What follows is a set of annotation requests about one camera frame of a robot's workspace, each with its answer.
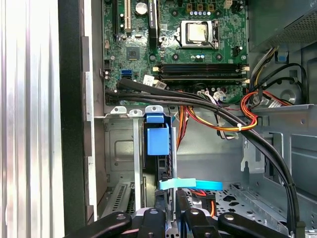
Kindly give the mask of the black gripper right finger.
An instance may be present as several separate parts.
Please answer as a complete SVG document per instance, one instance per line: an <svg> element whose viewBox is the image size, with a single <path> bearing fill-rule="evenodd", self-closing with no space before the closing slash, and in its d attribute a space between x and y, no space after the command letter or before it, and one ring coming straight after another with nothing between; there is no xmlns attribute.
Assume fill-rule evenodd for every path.
<svg viewBox="0 0 317 238"><path fill-rule="evenodd" d="M217 219L190 207L187 194L177 191L177 225L182 238L287 238L288 235L268 228L239 214L226 212Z"/></svg>

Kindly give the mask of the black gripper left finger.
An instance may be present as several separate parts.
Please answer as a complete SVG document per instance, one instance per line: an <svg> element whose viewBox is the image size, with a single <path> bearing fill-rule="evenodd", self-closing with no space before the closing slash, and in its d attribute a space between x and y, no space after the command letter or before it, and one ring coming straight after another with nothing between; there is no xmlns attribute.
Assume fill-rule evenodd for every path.
<svg viewBox="0 0 317 238"><path fill-rule="evenodd" d="M116 211L66 235L67 238L164 238L166 237L166 193L155 192L153 207L134 214Z"/></svg>

